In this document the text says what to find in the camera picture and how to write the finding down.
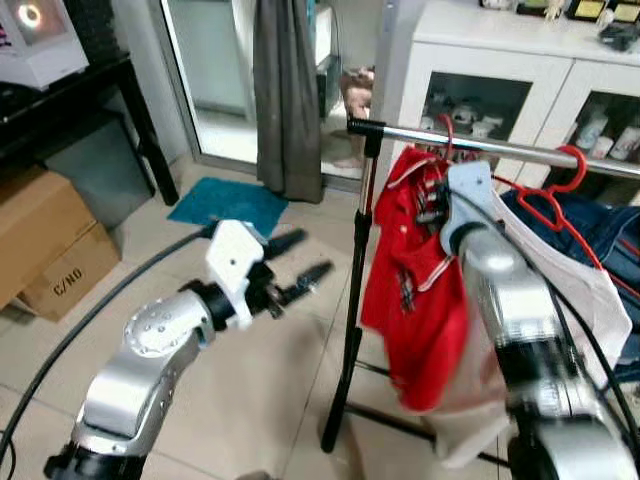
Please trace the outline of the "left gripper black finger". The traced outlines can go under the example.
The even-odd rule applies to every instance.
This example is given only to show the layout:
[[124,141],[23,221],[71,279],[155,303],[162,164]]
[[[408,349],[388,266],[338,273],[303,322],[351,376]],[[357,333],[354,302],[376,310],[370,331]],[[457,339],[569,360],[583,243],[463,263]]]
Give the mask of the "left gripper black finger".
[[283,301],[297,301],[315,291],[316,285],[333,270],[333,262],[317,262],[296,276],[294,283],[282,289]]
[[288,230],[280,236],[270,238],[268,243],[264,246],[264,259],[278,259],[278,257],[284,255],[294,247],[306,241],[308,234],[303,229]]

